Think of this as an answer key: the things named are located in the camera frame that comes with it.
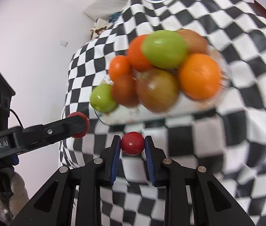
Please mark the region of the left hand holding gripper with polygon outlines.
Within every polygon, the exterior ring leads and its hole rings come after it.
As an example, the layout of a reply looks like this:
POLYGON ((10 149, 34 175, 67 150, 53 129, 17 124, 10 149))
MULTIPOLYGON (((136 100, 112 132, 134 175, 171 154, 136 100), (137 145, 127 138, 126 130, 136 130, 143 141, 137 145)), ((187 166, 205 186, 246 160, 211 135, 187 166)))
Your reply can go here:
POLYGON ((23 178, 13 167, 0 170, 0 220, 6 225, 29 201, 23 178))

